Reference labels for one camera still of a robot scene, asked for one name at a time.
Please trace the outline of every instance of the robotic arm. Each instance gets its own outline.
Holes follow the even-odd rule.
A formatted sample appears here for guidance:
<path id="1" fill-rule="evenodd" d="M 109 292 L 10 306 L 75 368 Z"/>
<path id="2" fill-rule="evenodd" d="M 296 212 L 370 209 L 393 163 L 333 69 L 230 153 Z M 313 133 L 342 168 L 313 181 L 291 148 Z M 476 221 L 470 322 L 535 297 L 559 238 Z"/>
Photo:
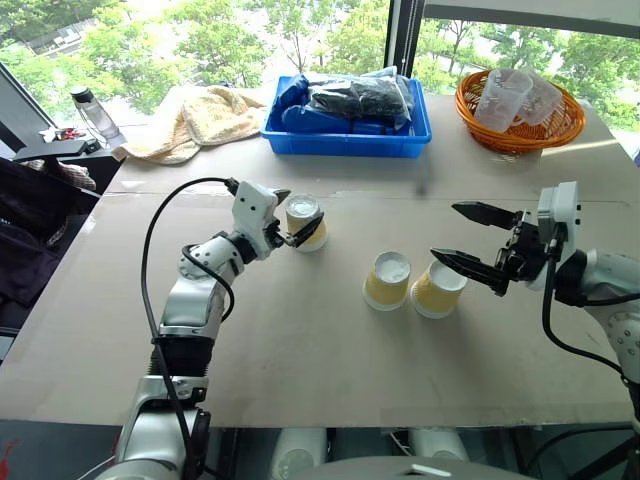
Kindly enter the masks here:
<path id="1" fill-rule="evenodd" d="M 545 332 L 561 348 L 607 363 L 621 374 L 633 403 L 633 426 L 640 434 L 640 262 L 598 250 L 576 250 L 581 211 L 577 199 L 576 182 L 544 189 L 537 226 L 530 223 L 527 211 L 509 212 L 480 202 L 456 203 L 453 208 L 468 219 L 512 231 L 510 239 L 498 251 L 494 266 L 455 250 L 431 251 L 445 265 L 488 285 L 499 296 L 506 293 L 510 281 L 522 280 L 533 290 L 546 287 L 548 307 L 555 289 L 556 300 L 589 312 L 605 330 L 619 366 L 555 337 L 548 309 L 547 322 L 543 312 Z"/>
<path id="2" fill-rule="evenodd" d="M 288 190 L 233 179 L 225 184 L 235 196 L 233 232 L 219 232 L 200 245 L 183 249 L 178 262 L 180 276 L 169 293 L 155 340 L 184 412 L 194 465 L 186 465 L 177 413 L 162 377 L 161 359 L 154 350 L 148 374 L 140 380 L 122 428 L 115 465 L 99 480 L 191 480 L 202 473 L 211 415 L 196 405 L 207 393 L 207 368 L 220 324 L 233 308 L 230 286 L 245 265 L 265 260 L 284 244 L 299 246 L 322 220 L 320 214 L 295 235 L 281 234 L 274 212 L 289 195 Z M 223 313 L 227 294 L 228 313 Z"/>

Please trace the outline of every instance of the floor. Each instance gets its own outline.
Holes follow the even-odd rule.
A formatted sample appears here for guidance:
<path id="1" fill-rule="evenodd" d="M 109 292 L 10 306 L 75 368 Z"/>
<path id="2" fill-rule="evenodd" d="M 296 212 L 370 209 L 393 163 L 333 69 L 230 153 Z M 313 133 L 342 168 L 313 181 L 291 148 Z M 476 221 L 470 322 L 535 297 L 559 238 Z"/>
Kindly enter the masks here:
<path id="1" fill-rule="evenodd" d="M 514 472 L 518 458 L 529 459 L 533 449 L 547 439 L 577 426 L 552 426 L 540 430 L 521 428 L 464 429 L 461 437 L 470 459 Z M 111 456 L 119 429 L 116 427 L 81 426 L 21 421 L 0 421 L 0 480 L 75 480 L 94 465 Z M 234 480 L 268 479 L 271 455 L 278 429 L 241 430 L 238 434 L 234 463 Z M 229 452 L 230 436 L 214 430 L 211 435 L 208 464 L 218 465 L 221 442 L 223 452 Z M 545 480 L 566 479 L 589 460 L 595 459 L 630 436 L 628 432 L 585 434 L 561 442 L 549 450 L 540 469 L 533 476 Z M 6 455 L 7 447 L 15 445 Z M 377 428 L 338 429 L 332 449 L 332 459 L 359 456 L 398 455 L 389 437 Z M 8 476 L 3 472 L 8 468 Z M 618 480 L 622 467 L 597 480 Z"/>

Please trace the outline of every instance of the blue plastic tray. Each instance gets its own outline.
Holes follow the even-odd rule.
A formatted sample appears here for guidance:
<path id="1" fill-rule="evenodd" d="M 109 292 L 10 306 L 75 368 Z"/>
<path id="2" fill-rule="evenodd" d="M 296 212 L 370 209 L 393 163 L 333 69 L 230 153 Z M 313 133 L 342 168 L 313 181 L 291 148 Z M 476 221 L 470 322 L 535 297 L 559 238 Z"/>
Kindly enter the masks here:
<path id="1" fill-rule="evenodd" d="M 291 77 L 280 77 L 276 97 L 284 90 Z M 431 141 L 431 125 L 424 103 L 422 85 L 410 81 L 416 106 L 412 115 L 411 135 L 350 135 L 335 133 L 289 133 L 277 131 L 266 115 L 260 132 L 269 140 L 275 153 L 301 155 L 349 155 L 363 157 L 419 157 Z"/>

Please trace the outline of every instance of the window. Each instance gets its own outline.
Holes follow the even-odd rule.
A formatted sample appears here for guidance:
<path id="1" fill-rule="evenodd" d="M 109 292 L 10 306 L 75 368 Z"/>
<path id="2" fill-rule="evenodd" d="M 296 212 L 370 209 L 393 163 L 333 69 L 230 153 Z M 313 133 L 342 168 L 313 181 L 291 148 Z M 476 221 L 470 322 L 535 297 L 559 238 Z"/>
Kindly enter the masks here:
<path id="1" fill-rule="evenodd" d="M 5 0 L 0 62 L 60 126 L 82 126 L 69 95 L 78 84 L 133 125 L 174 85 L 382 68 L 388 10 L 388 0 Z"/>
<path id="2" fill-rule="evenodd" d="M 412 76 L 430 93 L 451 94 L 470 73 L 525 65 L 587 100 L 630 154 L 640 147 L 637 39 L 423 18 Z"/>

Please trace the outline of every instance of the plastic cup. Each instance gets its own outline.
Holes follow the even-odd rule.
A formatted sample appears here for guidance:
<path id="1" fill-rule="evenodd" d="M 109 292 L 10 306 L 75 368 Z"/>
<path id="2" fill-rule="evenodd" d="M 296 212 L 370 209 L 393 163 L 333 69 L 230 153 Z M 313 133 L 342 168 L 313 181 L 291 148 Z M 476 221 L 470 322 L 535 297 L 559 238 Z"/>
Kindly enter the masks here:
<path id="1" fill-rule="evenodd" d="M 444 318 L 456 307 L 467 278 L 435 260 L 411 287 L 411 302 L 427 318 Z"/>
<path id="2" fill-rule="evenodd" d="M 559 105 L 562 105 L 562 92 L 538 75 L 533 69 L 524 68 L 522 72 L 529 75 L 533 82 L 533 87 L 527 93 L 518 116 L 529 125 L 539 125 Z"/>
<path id="3" fill-rule="evenodd" d="M 474 118 L 491 130 L 505 132 L 533 87 L 529 75 L 510 68 L 491 70 Z"/>
<path id="4" fill-rule="evenodd" d="M 320 205 L 311 195 L 293 195 L 289 198 L 285 211 L 289 233 L 297 233 L 318 215 Z M 323 247 L 328 238 L 323 218 L 313 235 L 296 250 L 302 253 L 315 252 Z"/>
<path id="5" fill-rule="evenodd" d="M 398 252 L 381 253 L 364 282 L 362 295 L 365 301 L 376 310 L 395 310 L 407 296 L 410 273 L 411 265 L 404 255 Z"/>

